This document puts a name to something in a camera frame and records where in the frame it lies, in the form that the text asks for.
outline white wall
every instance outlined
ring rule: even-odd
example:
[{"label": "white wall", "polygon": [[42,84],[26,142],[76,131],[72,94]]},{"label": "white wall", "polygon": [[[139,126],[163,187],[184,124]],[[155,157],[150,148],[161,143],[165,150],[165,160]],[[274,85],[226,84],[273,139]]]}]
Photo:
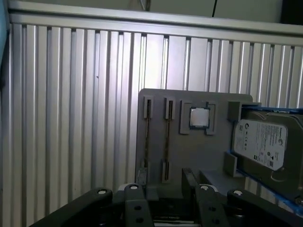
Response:
[{"label": "white wall", "polygon": [[[108,9],[140,10],[137,0],[25,0]],[[218,0],[215,17],[279,22],[283,0]],[[211,17],[214,0],[151,0],[151,11]]]}]

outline hard drive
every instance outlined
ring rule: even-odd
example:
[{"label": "hard drive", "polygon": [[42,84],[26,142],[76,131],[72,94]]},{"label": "hard drive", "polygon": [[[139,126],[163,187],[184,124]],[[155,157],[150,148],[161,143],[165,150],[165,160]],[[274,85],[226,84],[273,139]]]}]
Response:
[{"label": "hard drive", "polygon": [[301,111],[246,107],[234,126],[237,169],[284,198],[303,203]]}]

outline gray platform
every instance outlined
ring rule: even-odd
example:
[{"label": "gray platform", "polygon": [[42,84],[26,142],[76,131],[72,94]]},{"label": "gray platform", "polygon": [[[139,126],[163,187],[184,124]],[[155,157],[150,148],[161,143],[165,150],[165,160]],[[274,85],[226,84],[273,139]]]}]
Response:
[{"label": "gray platform", "polygon": [[[146,103],[151,102],[149,126],[148,184],[180,184],[181,168],[201,170],[222,192],[242,186],[244,179],[223,171],[224,152],[232,142],[233,123],[228,121],[229,101],[251,103],[250,95],[143,89],[139,93],[136,170],[142,167],[146,136]],[[173,116],[169,136],[169,180],[163,180],[167,101],[173,100]],[[190,109],[208,107],[209,128],[191,128]]]}]

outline black cable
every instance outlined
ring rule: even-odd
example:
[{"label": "black cable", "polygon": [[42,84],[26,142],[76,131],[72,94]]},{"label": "black cable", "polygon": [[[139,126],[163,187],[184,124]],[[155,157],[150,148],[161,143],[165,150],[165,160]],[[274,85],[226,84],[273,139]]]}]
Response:
[{"label": "black cable", "polygon": [[214,0],[214,9],[213,9],[213,16],[212,17],[214,17],[214,13],[216,12],[217,1],[218,0]]},{"label": "black cable", "polygon": [[152,0],[146,0],[146,7],[145,7],[146,11],[150,11],[151,10],[151,1]]}]

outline hard drive label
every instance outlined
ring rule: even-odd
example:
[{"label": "hard drive label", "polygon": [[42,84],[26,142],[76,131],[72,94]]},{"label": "hard drive label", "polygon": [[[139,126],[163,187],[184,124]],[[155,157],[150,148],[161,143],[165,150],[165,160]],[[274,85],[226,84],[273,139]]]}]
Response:
[{"label": "hard drive label", "polygon": [[234,133],[234,152],[272,170],[283,166],[287,128],[283,125],[240,120]]}]

